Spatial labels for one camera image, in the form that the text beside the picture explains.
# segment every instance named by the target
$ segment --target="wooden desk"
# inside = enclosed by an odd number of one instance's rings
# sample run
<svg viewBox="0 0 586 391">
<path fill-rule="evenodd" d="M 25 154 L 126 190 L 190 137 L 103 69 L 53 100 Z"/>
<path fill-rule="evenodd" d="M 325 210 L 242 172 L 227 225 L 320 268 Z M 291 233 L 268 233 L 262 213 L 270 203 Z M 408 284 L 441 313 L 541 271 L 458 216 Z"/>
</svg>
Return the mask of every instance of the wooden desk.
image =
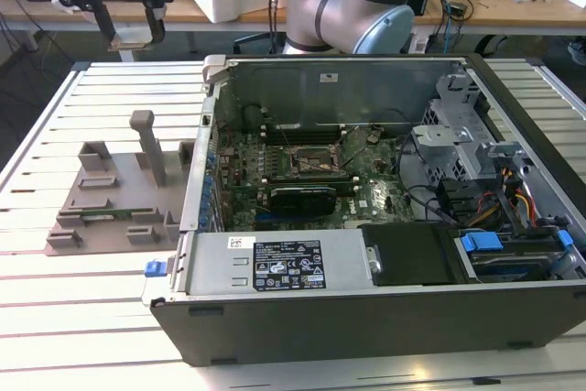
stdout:
<svg viewBox="0 0 586 391">
<path fill-rule="evenodd" d="M 80 13 L 60 12 L 50 4 L 21 0 L 25 9 L 46 30 L 96 30 L 97 26 L 83 19 Z M 583 35 L 586 12 L 567 0 L 525 2 L 513 0 L 472 0 L 474 15 L 462 28 L 463 34 L 508 35 Z M 108 8 L 117 27 L 132 27 L 145 23 L 144 10 L 138 4 L 110 2 Z M 0 0 L 0 11 L 16 30 L 34 31 L 15 0 Z M 175 0 L 168 5 L 165 19 L 168 31 L 268 31 L 266 10 L 244 14 L 234 22 L 213 24 L 193 0 Z M 277 13 L 277 29 L 285 30 L 285 9 Z M 425 46 L 430 34 L 441 21 L 439 0 L 429 0 L 424 16 L 415 19 L 412 51 Z"/>
</svg>

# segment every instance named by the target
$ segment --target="blue object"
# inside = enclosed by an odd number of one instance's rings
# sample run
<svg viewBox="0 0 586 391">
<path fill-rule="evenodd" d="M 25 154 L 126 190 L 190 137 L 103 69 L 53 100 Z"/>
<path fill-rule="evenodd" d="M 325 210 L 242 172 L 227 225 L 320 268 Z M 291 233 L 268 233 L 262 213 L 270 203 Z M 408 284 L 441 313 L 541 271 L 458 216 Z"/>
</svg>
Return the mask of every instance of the blue object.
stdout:
<svg viewBox="0 0 586 391">
<path fill-rule="evenodd" d="M 558 238 L 561 241 L 561 243 L 564 245 L 564 247 L 566 248 L 567 251 L 574 244 L 574 239 L 571 238 L 571 235 L 568 234 L 568 231 L 564 231 L 564 230 L 558 231 Z"/>
<path fill-rule="evenodd" d="M 382 14 L 354 47 L 354 54 L 393 54 L 398 53 L 413 26 L 413 10 L 407 5 L 399 5 Z"/>
<path fill-rule="evenodd" d="M 216 155 L 212 152 L 208 153 L 208 167 L 212 167 L 216 163 Z"/>
<path fill-rule="evenodd" d="M 149 261 L 145 266 L 145 277 L 166 277 L 167 276 L 167 262 L 166 261 Z"/>
<path fill-rule="evenodd" d="M 200 216 L 200 228 L 205 229 L 208 227 L 208 216 L 207 215 L 202 215 Z"/>
<path fill-rule="evenodd" d="M 502 251 L 504 248 L 496 233 L 467 233 L 461 243 L 466 252 Z"/>
</svg>

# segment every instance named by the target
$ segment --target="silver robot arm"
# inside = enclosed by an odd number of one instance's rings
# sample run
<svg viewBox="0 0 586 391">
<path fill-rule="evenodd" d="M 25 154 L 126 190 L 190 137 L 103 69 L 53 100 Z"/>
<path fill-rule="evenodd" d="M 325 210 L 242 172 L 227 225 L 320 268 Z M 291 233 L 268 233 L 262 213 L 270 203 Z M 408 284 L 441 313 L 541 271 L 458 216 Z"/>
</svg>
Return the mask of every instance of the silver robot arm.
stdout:
<svg viewBox="0 0 586 391">
<path fill-rule="evenodd" d="M 288 0 L 286 54 L 337 49 L 354 54 L 397 53 L 414 14 L 407 0 Z"/>
</svg>

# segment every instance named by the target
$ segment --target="barcode sticker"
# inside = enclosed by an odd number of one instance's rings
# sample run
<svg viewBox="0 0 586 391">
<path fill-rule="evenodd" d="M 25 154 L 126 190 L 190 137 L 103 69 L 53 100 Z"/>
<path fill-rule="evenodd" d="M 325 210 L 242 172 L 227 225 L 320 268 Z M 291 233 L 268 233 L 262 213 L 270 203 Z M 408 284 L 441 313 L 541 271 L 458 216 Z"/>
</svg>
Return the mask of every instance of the barcode sticker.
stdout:
<svg viewBox="0 0 586 391">
<path fill-rule="evenodd" d="M 252 249 L 255 247 L 256 237 L 228 237 L 228 249 Z"/>
</svg>

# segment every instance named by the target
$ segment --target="sticker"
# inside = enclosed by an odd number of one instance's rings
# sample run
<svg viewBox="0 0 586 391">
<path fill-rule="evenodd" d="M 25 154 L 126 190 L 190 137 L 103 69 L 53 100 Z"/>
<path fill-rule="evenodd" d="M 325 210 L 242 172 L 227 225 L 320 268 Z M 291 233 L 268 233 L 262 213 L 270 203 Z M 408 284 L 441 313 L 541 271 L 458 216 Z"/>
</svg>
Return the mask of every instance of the sticker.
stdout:
<svg viewBox="0 0 586 391">
<path fill-rule="evenodd" d="M 338 74 L 322 73 L 320 74 L 320 82 L 338 82 Z"/>
<path fill-rule="evenodd" d="M 256 237 L 228 237 L 228 249 L 252 249 Z"/>
<path fill-rule="evenodd" d="M 254 243 L 254 249 L 253 286 L 259 292 L 326 288 L 319 240 Z"/>
</svg>

